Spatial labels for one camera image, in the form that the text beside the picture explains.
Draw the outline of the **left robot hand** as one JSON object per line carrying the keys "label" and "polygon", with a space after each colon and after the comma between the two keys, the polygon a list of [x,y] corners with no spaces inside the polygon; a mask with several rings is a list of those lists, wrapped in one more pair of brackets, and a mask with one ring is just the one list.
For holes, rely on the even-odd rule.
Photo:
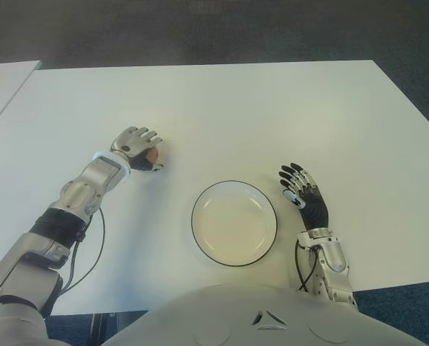
{"label": "left robot hand", "polygon": [[133,170],[158,172],[164,166],[159,163],[157,146],[162,139],[148,128],[126,128],[111,144],[110,151],[124,159]]}

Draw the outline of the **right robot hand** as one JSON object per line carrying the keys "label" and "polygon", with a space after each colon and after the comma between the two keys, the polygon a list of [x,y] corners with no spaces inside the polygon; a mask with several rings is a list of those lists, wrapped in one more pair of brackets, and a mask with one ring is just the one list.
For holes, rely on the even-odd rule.
{"label": "right robot hand", "polygon": [[279,171],[284,197],[295,205],[305,229],[325,229],[329,226],[329,213],[319,188],[303,167],[296,163],[283,165]]}

